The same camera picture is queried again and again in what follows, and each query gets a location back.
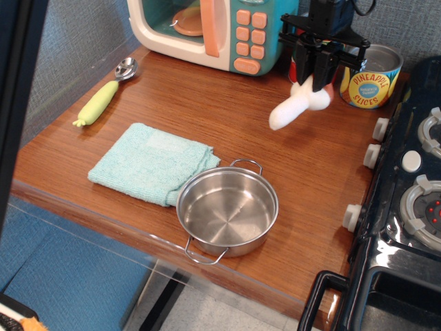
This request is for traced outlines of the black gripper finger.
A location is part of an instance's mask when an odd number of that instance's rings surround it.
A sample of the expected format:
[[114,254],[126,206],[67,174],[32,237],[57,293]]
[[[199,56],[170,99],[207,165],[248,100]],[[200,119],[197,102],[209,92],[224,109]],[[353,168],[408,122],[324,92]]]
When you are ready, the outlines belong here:
[[315,46],[300,38],[296,44],[296,78],[302,85],[314,72]]
[[317,52],[313,71],[313,91],[318,92],[335,81],[340,58],[338,52]]

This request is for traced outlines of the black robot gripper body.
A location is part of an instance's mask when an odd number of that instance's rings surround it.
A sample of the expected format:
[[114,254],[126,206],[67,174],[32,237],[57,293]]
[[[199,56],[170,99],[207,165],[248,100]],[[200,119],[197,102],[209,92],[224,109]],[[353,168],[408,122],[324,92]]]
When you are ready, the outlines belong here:
[[294,48],[297,38],[304,32],[315,38],[335,41],[345,46],[339,52],[340,62],[350,68],[365,68],[365,52],[370,42],[354,32],[351,25],[355,14],[366,16],[356,1],[310,1],[307,15],[283,14],[280,41]]

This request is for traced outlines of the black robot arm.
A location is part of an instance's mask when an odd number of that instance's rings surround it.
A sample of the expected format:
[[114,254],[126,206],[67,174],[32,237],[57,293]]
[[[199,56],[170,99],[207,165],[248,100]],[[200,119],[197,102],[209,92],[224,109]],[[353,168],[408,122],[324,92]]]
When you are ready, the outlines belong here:
[[302,85],[312,79],[312,91],[330,84],[340,64],[361,71],[371,43],[354,32],[353,16],[366,16],[356,1],[310,1],[306,16],[284,14],[279,41],[291,46],[296,64],[296,81]]

